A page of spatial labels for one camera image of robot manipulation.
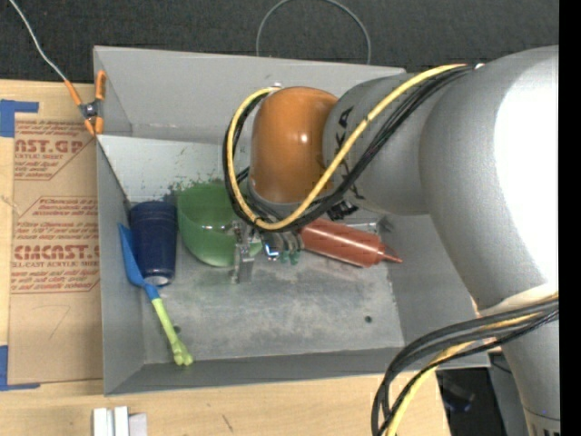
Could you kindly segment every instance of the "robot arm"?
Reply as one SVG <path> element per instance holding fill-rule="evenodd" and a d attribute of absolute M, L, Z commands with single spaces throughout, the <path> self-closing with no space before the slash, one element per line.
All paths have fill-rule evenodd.
<path fill-rule="evenodd" d="M 399 123 L 357 179 L 356 189 L 351 187 L 345 195 L 376 213 L 428 213 L 479 310 L 502 302 L 517 307 L 528 293 L 558 291 L 558 47 L 513 54 L 461 74 L 449 77 Z M 307 134 L 320 142 L 307 155 L 312 158 L 312 150 L 322 147 L 323 165 L 330 166 L 342 139 L 411 77 L 388 77 L 350 89 L 332 106 L 324 124 L 319 118 L 313 131 L 322 128 L 322 134 Z M 376 132 L 399 114 L 398 103 L 405 103 L 407 94 L 369 119 L 333 175 L 335 185 L 369 153 Z M 330 107 L 334 100 L 327 100 Z M 299 142 L 305 137 L 295 135 Z M 277 142 L 281 149 L 289 147 L 288 142 Z M 305 184 L 306 191 L 317 177 Z M 292 200 L 298 197 L 269 203 L 259 189 L 251 179 L 250 193 L 261 205 L 274 208 L 274 214 L 296 208 Z M 530 434 L 557 436 L 558 322 L 505 344 L 503 351 Z"/>

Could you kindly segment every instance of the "cardboard sheet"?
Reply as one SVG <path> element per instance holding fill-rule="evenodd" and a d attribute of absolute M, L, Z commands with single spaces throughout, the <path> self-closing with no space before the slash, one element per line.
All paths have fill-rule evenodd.
<path fill-rule="evenodd" d="M 93 100 L 92 85 L 77 87 Z M 95 140 L 62 83 L 0 81 L 0 99 L 38 103 L 37 114 L 15 115 L 4 166 L 14 176 L 3 207 L 13 215 L 10 275 L 0 278 L 5 294 L 10 286 L 8 383 L 100 378 Z"/>

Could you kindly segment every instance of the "green cup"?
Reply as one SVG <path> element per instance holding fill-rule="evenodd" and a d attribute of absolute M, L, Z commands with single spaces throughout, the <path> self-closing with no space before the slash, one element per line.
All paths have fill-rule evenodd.
<path fill-rule="evenodd" d="M 200 183 L 177 195 L 178 227 L 183 242 L 193 255 L 211 266 L 233 266 L 236 235 L 234 213 L 222 183 Z M 251 244 L 251 254 L 261 243 Z"/>

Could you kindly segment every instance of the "blue tape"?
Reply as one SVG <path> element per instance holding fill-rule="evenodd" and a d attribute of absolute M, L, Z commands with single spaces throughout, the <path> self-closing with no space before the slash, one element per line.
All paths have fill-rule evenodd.
<path fill-rule="evenodd" d="M 8 346 L 0 346 L 0 391 L 11 391 L 16 389 L 34 389 L 40 384 L 15 384 L 8 386 Z"/>
<path fill-rule="evenodd" d="M 15 136 L 16 113 L 38 113 L 38 102 L 0 100 L 0 137 Z"/>

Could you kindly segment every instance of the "wire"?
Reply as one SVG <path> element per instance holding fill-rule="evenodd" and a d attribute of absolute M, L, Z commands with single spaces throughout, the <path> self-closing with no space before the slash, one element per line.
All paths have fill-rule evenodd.
<path fill-rule="evenodd" d="M 482 340 L 492 335 L 510 332 L 519 326 L 515 326 L 513 323 L 515 320 L 520 319 L 525 322 L 527 319 L 532 318 L 531 315 L 547 314 L 555 309 L 558 309 L 558 293 L 542 302 L 531 303 L 509 312 L 501 312 L 488 317 L 456 323 L 416 339 L 394 358 L 385 372 L 381 385 L 378 387 L 371 413 L 371 428 L 373 432 L 375 433 L 375 429 L 378 428 L 379 407 L 382 407 L 384 413 L 387 414 L 387 396 L 391 382 L 399 372 L 405 370 L 412 363 L 462 342 Z"/>
<path fill-rule="evenodd" d="M 460 350 L 470 346 L 472 343 L 467 342 L 443 351 L 432 362 L 430 362 L 427 367 L 418 372 L 418 374 L 416 374 L 414 378 L 412 378 L 412 380 L 406 385 L 406 387 L 403 389 L 403 391 L 399 394 L 398 398 L 396 399 L 393 408 L 388 417 L 386 418 L 386 420 L 383 422 L 379 430 L 374 432 L 373 434 L 380 436 L 381 434 L 383 434 L 384 431 L 386 431 L 387 432 L 386 436 L 395 435 L 395 431 L 397 429 L 399 422 L 401 421 L 403 411 L 405 411 L 406 408 L 408 407 L 409 403 L 411 402 L 411 399 L 413 398 L 413 395 L 418 391 L 419 386 L 422 384 L 422 382 L 428 378 L 429 373 L 435 371 L 435 369 L 439 365 L 446 362 L 450 362 L 452 360 L 456 360 L 460 357 L 466 357 L 469 355 L 473 355 L 475 353 L 488 351 L 494 347 L 497 347 L 498 345 L 501 345 L 509 341 L 513 341 L 516 338 L 521 337 L 529 332 L 532 332 L 533 330 L 557 319 L 558 319 L 558 309 L 546 315 L 543 315 L 540 319 L 528 324 L 527 326 L 521 328 L 519 331 L 510 333 L 506 336 L 503 336 L 502 338 L 496 339 L 495 341 L 489 344 L 475 347 L 465 352 L 459 352 Z"/>
<path fill-rule="evenodd" d="M 327 184 L 327 182 L 331 178 L 332 174 L 339 167 L 339 165 L 341 164 L 341 162 L 343 161 L 343 159 L 345 158 L 345 156 L 349 152 L 350 148 L 355 144 L 355 141 L 357 141 L 357 139 L 363 133 L 363 131 L 365 131 L 367 126 L 378 115 L 380 115 L 388 105 L 390 105 L 392 102 L 394 102 L 396 99 L 398 99 L 402 94 L 406 93 L 409 89 L 411 89 L 412 87 L 414 87 L 418 84 L 421 84 L 423 81 L 426 81 L 430 77 L 433 77 L 433 76 L 436 76 L 438 74 L 444 73 L 446 71 L 458 68 L 460 66 L 464 67 L 465 65 L 464 64 L 447 64 L 444 66 L 439 66 L 437 68 L 429 69 L 423 73 L 417 74 L 417 75 L 413 76 L 412 78 L 408 79 L 408 81 L 404 82 L 403 84 L 398 86 L 396 89 L 394 89 L 391 93 L 389 93 L 386 97 L 384 97 L 383 100 L 381 100 L 366 115 L 366 117 L 363 118 L 363 120 L 361 120 L 361 122 L 357 125 L 357 127 L 353 130 L 353 132 L 347 138 L 347 140 L 343 143 L 339 152 L 335 155 L 334 159 L 332 160 L 330 165 L 327 167 L 327 169 L 323 173 L 322 177 L 319 179 L 319 181 L 315 184 L 313 189 L 310 191 L 307 198 L 289 216 L 287 216 L 283 220 L 275 222 L 275 223 L 265 222 L 264 220 L 262 220 L 260 218 L 260 216 L 258 216 L 257 214 L 255 214 L 252 211 L 252 209 L 249 207 L 249 205 L 246 203 L 246 201 L 242 197 L 241 192 L 240 192 L 240 188 L 235 180 L 236 176 L 235 176 L 235 172 L 233 169 L 233 154 L 234 154 L 233 142 L 234 142 L 234 133 L 237 130 L 238 120 L 249 104 L 251 104 L 253 101 L 255 101 L 258 97 L 262 98 L 263 96 L 266 96 L 267 94 L 274 92 L 275 90 L 278 90 L 279 87 L 270 87 L 270 88 L 266 88 L 266 89 L 261 89 L 260 91 L 257 91 L 254 94 L 250 95 L 247 99 L 244 100 L 244 102 L 242 103 L 242 105 L 239 107 L 236 114 L 232 118 L 230 127 L 228 129 L 227 134 L 226 134 L 226 141 L 225 141 L 225 154 L 226 154 L 226 160 L 225 160 L 226 165 L 224 168 L 225 174 L 226 174 L 225 178 L 226 178 L 226 180 L 230 181 L 232 191 L 233 191 L 233 196 L 236 200 L 236 203 L 241 207 L 241 210 L 243 211 L 243 213 L 246 214 L 246 216 L 248 217 L 248 219 L 251 221 L 251 223 L 253 225 L 258 226 L 259 228 L 261 228 L 263 230 L 267 230 L 267 231 L 276 231 L 276 230 L 280 230 L 280 229 L 286 230 L 287 226 L 289 224 L 293 223 L 294 221 L 296 221 L 309 208 L 309 206 L 314 202 L 316 197 L 319 195 L 320 191 L 323 189 L 323 187 Z"/>
<path fill-rule="evenodd" d="M 28 23 L 28 20 L 26 19 L 25 14 L 20 9 L 20 6 L 18 6 L 18 4 L 16 3 L 15 0 L 8 0 L 8 2 L 10 2 L 10 4 L 14 7 L 16 12 L 18 13 L 20 18 L 22 19 L 22 21 L 25 23 L 26 29 L 28 30 L 28 33 L 30 34 L 30 36 L 33 38 L 33 42 L 34 42 L 34 45 L 36 46 L 36 50 L 38 50 L 38 53 L 43 57 L 43 59 L 48 63 L 48 65 L 51 68 L 53 68 L 54 71 L 63 79 L 63 81 L 65 83 L 68 83 L 68 79 L 66 78 L 64 73 L 58 68 L 58 66 L 48 56 L 46 56 L 46 53 L 44 52 L 43 48 L 40 46 L 38 39 L 36 38 L 36 34 L 34 33 L 34 30 L 30 26 L 30 23 Z"/>
<path fill-rule="evenodd" d="M 256 56 L 261 56 L 261 49 L 260 49 L 261 36 L 262 36 L 262 30 L 264 29 L 264 25 L 266 25 L 267 20 L 281 6 L 286 5 L 288 2 L 292 2 L 292 1 L 294 1 L 294 0 L 280 0 L 279 3 L 276 4 L 275 6 L 273 6 L 266 13 L 266 15 L 262 18 L 261 24 L 259 25 L 259 28 L 258 28 L 258 33 L 256 34 Z M 361 32 L 365 36 L 365 43 L 367 44 L 367 64 L 371 64 L 371 38 L 369 37 L 367 29 L 365 28 L 365 25 L 360 21 L 360 19 L 351 10 L 348 9 L 347 6 L 340 4 L 339 2 L 336 2 L 335 0 L 320 0 L 320 1 L 327 2 L 328 4 L 331 4 L 331 5 L 338 7 L 339 10 L 342 10 L 343 12 L 347 13 L 347 15 L 349 15 L 351 18 L 353 18 L 353 20 L 355 21 L 355 23 L 357 23 L 357 26 L 359 27 L 359 29 L 361 29 Z"/>
<path fill-rule="evenodd" d="M 357 164 L 353 169 L 348 172 L 344 177 L 341 184 L 330 194 L 320 198 L 320 200 L 314 202 L 309 211 L 295 220 L 294 223 L 290 223 L 279 230 L 268 230 L 268 231 L 298 231 L 302 226 L 305 226 L 325 212 L 327 212 L 333 205 L 336 205 L 343 200 L 343 195 L 349 190 L 349 188 L 355 183 L 359 176 L 363 173 L 369 162 L 375 157 L 379 152 L 380 147 L 387 142 L 387 140 L 399 129 L 404 121 L 431 95 L 436 91 L 443 88 L 445 85 L 455 81 L 459 76 L 464 75 L 472 71 L 471 67 L 460 66 L 449 70 L 443 74 L 435 75 L 429 78 L 427 81 L 422 83 L 418 88 L 414 88 L 411 93 L 406 94 L 405 98 L 396 105 L 394 111 L 380 127 L 379 131 L 376 133 L 375 138 L 369 143 L 368 148 L 364 154 L 360 157 Z M 243 124 L 238 123 L 236 128 L 242 128 Z M 234 198 L 233 192 L 229 190 L 229 196 L 231 197 L 232 207 L 235 212 L 248 224 L 253 224 L 253 220 L 250 219 L 237 204 Z M 261 213 L 255 205 L 253 205 L 253 200 L 251 195 L 248 200 L 249 206 L 254 212 Z"/>

